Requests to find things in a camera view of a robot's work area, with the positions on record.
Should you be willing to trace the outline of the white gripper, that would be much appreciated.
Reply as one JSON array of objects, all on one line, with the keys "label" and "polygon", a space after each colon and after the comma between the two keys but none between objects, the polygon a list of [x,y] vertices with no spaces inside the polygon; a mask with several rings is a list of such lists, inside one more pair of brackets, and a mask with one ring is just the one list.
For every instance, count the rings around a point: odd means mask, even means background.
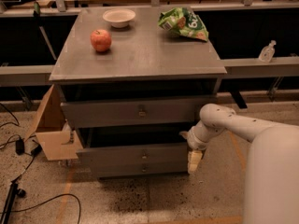
[{"label": "white gripper", "polygon": [[188,132],[179,132],[179,135],[187,139],[192,151],[188,152],[188,173],[195,172],[203,158],[203,152],[209,141],[209,132],[206,126],[192,126]]}]

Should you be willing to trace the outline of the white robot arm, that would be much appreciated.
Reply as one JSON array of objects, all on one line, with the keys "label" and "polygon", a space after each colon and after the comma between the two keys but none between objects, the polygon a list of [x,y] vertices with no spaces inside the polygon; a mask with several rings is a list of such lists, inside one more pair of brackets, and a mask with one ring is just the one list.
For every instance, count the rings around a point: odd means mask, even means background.
[{"label": "white robot arm", "polygon": [[242,224],[299,224],[299,127],[215,104],[204,105],[199,115],[196,125],[179,133],[191,149],[188,170],[196,170],[197,154],[228,130],[250,142]]}]

